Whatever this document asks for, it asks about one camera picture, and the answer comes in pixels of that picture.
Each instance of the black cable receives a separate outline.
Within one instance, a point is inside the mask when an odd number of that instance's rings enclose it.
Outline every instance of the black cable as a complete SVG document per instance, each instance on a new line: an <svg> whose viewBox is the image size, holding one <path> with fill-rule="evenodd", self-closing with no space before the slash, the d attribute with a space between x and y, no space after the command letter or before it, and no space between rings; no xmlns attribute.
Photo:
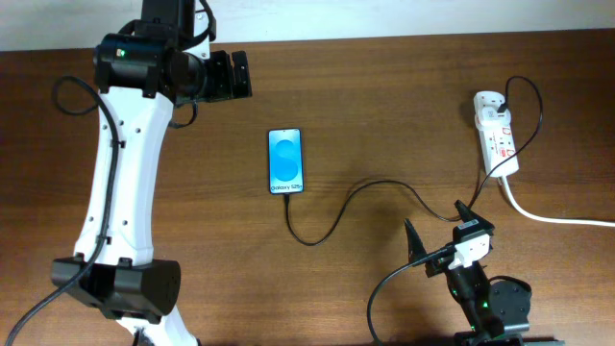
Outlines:
<svg viewBox="0 0 615 346"><path fill-rule="evenodd" d="M382 345L382 341L376 335L376 330L374 330L374 325L372 324L372 304L374 304L374 299L376 298L376 295L382 289L384 284L388 283L389 280L395 278L396 276L413 266L415 266L414 262L402 265L401 267L395 269L391 274L387 275L384 279L382 279L382 281L376 286L376 288L374 288L372 295L369 297L369 301L367 302L367 327L369 327L369 333L372 334L374 341L376 341L379 346Z"/></svg>
<svg viewBox="0 0 615 346"><path fill-rule="evenodd" d="M372 183L368 183L365 185L362 185L361 187L357 188L356 190L354 190L350 196L348 196L348 198L346 199L346 202L344 202L344 205L342 206L342 209L339 211L339 214L337 215L337 218L335 218L335 221L333 222L332 227L329 229L329 231L327 232L327 234L325 236L323 236L320 240L315 241L315 242L307 242L304 241L302 239L300 239L295 232L292 229L292 226L290 225L290 195L289 194L285 194L284 195L284 211L286 214L286 227L288 227L288 230L290 231L290 234L295 238L295 240L297 240L299 243L306 245L306 246L317 246L322 244L323 242L325 242L325 240L327 240L331 234L333 233L333 231L335 231L335 228L337 227L337 224L339 223L339 220L342 218L342 215L344 214L344 211L346 211L346 207L348 207L348 204L350 203L350 201L353 199L353 197L355 197L355 195L357 193L359 193L361 190L363 190L366 187L372 186L372 185L378 185L378 184L392 184L392 185L401 185L407 189L409 189L414 196L416 197L416 199L419 201L419 203L433 216L439 218L442 221L449 221L452 222L454 221L453 219L449 219L446 218L444 216L441 216L440 214L438 214L437 212L433 211L426 203L425 201L423 201L423 199L421 198L421 196L419 196L418 192L416 192L416 190L403 182L398 182L398 181L394 181L394 180L379 180L379 181L375 181Z"/></svg>
<svg viewBox="0 0 615 346"><path fill-rule="evenodd" d="M482 192L482 189L484 188L484 186L486 185L487 181L489 180L489 178L491 177L491 175L493 174L493 172L495 172L496 169L498 169L500 166L502 166L503 164L505 164L506 162L508 162L509 160L511 160L512 158L518 156L522 151L524 151L528 145L536 138L536 135L538 135L538 133L540 132L540 129L542 128L542 120L543 120L543 101L542 101L542 95L540 94L540 90L538 90L538 86L536 86L536 84L534 82L532 82L530 79L523 77L523 76L512 76L510 78L508 78L508 80L506 81L506 88L505 88L505 97L504 97L504 103L500 106L500 108L498 109L498 112L503 112L506 111L508 109L508 100L509 100L509 90L510 90L510 82L512 82L515 79L522 79L526 82L528 82L531 87L534 89L535 93L536 93L536 97L538 98L538 104L539 104L539 108L540 108L540 116L538 118L538 124L536 125L536 129L534 130L533 134L529 137L529 139L525 142L524 145L521 146L521 148L519 150L517 150L513 155L511 155L510 157L508 157L506 160L500 162L498 165L496 165L489 173L487 173L487 175L484 177L484 179L482 180L482 183L479 185L479 188L477 188L474 191L474 194L472 195L472 199L470 200L470 203L468 204L468 209L471 209L472 206L474 206L474 204L476 203L477 199L480 196L480 193ZM414 194L414 196L418 199L419 203L421 203L421 205L433 216L437 217L438 219L442 220L442 221L447 221L447 222L456 222L461 220L460 216L456 216L456 217L451 217L451 218L447 218L444 216L439 215L438 213L436 213L435 211L433 211L426 203L425 201L423 201L423 199L421 198L421 196L419 196L419 194L416 192L416 190L403 182L398 182L398 181L393 181L393 180L381 180L381 181L375 181L369 184L365 184L362 185L361 187L357 188L355 191L353 191L351 193L351 195L348 197L348 199L346 199L346 202L344 202L344 205L342 206L342 209L339 211L339 214L337 215L337 218L335 219L335 221L333 222L332 227L329 229L329 231L327 232L327 234L325 236L323 236L320 240L315 241L315 242L307 242L304 241L302 239L300 239L295 232L292 229L292 226L290 224L290 217L289 217L289 209L290 209L290 195L285 194L284 195L284 212L286 215L286 227L288 228L288 230L290 231L290 234L295 238L295 240L297 240L299 243L306 245L306 246L317 246L322 244L323 242L325 242L325 240L327 240L331 234L333 233L333 231L335 230L335 228L337 227L337 224L339 223L339 220L341 219L342 215L344 214L344 211L346 210L346 207L348 206L348 204L350 203L350 201L352 200L352 198L355 196L355 194L357 194L359 191L363 190L366 187L369 187L371 185L376 185L376 184L395 184L395 185L401 185L406 187L407 189L409 189L410 191L412 191L412 193Z"/></svg>
<svg viewBox="0 0 615 346"><path fill-rule="evenodd" d="M17 335L19 334L21 329L25 326L25 324L32 317L34 317L37 314L37 312L45 308L47 305L49 305L49 303L53 302L61 294L66 292L68 289L70 289L70 287L72 287L74 284L78 283L78 281L94 265L94 262L100 255L101 251L103 250L103 246L106 243L107 228L109 227L109 218L111 215L111 199L113 195L113 182L115 180L115 170L117 168L117 158L119 154L119 135L117 134L117 128L115 127L115 123L113 122L113 118L111 117L111 113L109 112L107 105L105 105L105 102L103 102L103 100L98 95L96 90L94 90L86 82L84 82L83 80L77 77L63 76L59 78L54 84L51 97L52 97L52 101L54 105L56 105L58 110L60 110L61 112L65 114L69 114L69 115L83 115L86 113L86 111L93 111L96 109L96 107L91 107L83 111L72 111L72 110L68 110L64 108L58 101L58 89L64 82L75 83L76 85L81 87L83 90L85 90L94 99L94 101L96 102L96 106L100 107L101 111L105 115L105 118L107 119L107 122L109 123L109 128L111 129L111 138L112 138L111 165L109 168L109 177L107 179L107 193L106 193L106 199L105 199L105 208L103 211L103 219L101 222L101 229L100 229L99 235L96 238L96 248L94 249L94 252L92 253L89 260L87 261L86 265L83 268L81 268L79 272L77 272L77 274L75 274L72 278L70 278L65 284L63 284L61 287L58 287L58 289L56 289L53 293L51 293L46 298L41 300L38 304L36 304L33 308L31 308L28 312L26 312L26 314L23 315L23 317L19 319L19 321L15 324L15 326L12 328L11 332L9 333L9 337L7 338L7 342L5 343L5 346L12 345L12 343L17 338Z"/></svg>

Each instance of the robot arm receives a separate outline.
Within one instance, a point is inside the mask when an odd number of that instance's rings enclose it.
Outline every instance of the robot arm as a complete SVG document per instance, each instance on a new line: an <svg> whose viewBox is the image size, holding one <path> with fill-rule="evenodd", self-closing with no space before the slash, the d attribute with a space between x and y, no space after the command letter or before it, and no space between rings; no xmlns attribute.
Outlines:
<svg viewBox="0 0 615 346"><path fill-rule="evenodd" d="M176 306L180 265L154 259L152 244L158 160L173 110L252 96L245 53L233 53L232 66L226 52L209 51L215 19L207 2L200 2L202 10L191 0L144 0L141 19L120 34L107 35L94 57L95 82L117 129L119 154L105 245L91 270L67 292L118 321L146 345L199 344ZM199 30L206 35L197 35ZM94 253L111 169L110 129L101 112L86 221L74 256L54 260L52 282L57 286L68 282Z"/></svg>

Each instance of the robot end effector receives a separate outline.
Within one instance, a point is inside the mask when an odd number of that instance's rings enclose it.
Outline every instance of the robot end effector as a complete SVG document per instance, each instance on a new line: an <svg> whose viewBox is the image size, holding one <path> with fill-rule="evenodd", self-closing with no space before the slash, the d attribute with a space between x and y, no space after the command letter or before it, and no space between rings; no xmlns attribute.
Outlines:
<svg viewBox="0 0 615 346"><path fill-rule="evenodd" d="M206 1L200 3L203 9L197 11L194 0L144 0L141 19L106 35L95 49L95 84L101 93L110 87L139 88L143 97L159 92L176 107L252 96L246 53L209 53L215 17ZM203 12L208 26L195 35L195 17L205 19ZM191 54L199 46L205 46L201 56Z"/></svg>
<svg viewBox="0 0 615 346"><path fill-rule="evenodd" d="M460 201L455 207L464 223L453 229L453 242L430 254L406 219L410 262L425 264L429 278L446 275L449 291L470 323L472 331L456 334L455 345L531 345L521 337L529 330L531 287L507 276L487 279L479 260L492 249L495 227ZM564 345L561 341L540 344Z"/></svg>

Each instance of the phone screen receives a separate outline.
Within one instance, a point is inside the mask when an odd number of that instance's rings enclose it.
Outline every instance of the phone screen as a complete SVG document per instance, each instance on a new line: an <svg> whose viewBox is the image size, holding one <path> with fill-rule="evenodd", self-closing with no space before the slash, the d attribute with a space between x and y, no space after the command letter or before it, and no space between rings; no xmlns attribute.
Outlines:
<svg viewBox="0 0 615 346"><path fill-rule="evenodd" d="M304 166L299 129L269 132L269 190L294 193L304 190Z"/></svg>

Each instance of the wooden table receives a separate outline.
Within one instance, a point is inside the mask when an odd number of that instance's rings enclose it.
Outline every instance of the wooden table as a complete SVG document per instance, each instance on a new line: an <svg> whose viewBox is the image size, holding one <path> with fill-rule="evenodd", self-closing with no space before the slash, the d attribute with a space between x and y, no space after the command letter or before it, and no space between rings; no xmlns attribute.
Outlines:
<svg viewBox="0 0 615 346"><path fill-rule="evenodd" d="M155 257L177 260L180 311L214 345L356 345L371 336L367 299L406 260L409 217L431 250L451 240L406 191L361 192L323 246L293 240L283 198L267 189L266 133L303 130L306 191L293 197L301 236L321 236L357 182L398 179L454 215L482 170L472 98L531 77L545 99L544 128L510 179L541 215L613 218L615 31L399 37L214 45L248 52L254 97L206 105L196 123L168 131L153 209ZM0 54L0 338L53 289L52 259L70 256L86 216L97 116L54 110L53 82L92 82L90 50ZM66 102L91 101L81 92ZM537 102L515 84L517 145ZM188 109L176 112L188 118ZM615 345L615 232L531 221L495 181L474 210L496 225L487 275L533 287L532 336ZM469 329L443 276L415 269L392 281L374 310L384 340L417 341ZM69 296L43 310L19 345L129 345L132 337ZM433 345L435 341L423 344Z"/></svg>

